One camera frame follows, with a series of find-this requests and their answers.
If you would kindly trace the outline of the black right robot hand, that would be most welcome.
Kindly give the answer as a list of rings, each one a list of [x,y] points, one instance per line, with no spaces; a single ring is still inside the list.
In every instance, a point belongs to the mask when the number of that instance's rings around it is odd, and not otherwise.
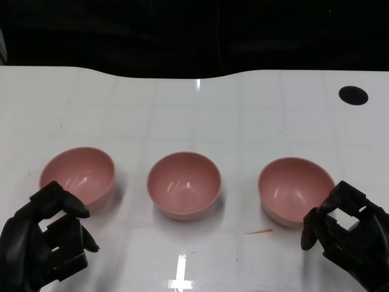
[[[345,229],[330,213],[340,209],[358,221]],[[347,271],[367,291],[388,291],[388,214],[345,181],[303,219],[301,248],[320,242],[323,256]]]

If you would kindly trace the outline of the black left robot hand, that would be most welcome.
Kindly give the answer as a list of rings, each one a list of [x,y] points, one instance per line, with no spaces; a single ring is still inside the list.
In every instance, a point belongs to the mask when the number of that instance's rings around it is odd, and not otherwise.
[[[99,250],[80,223],[89,216],[56,181],[31,196],[1,233],[1,291],[39,291],[85,269],[85,252]]]

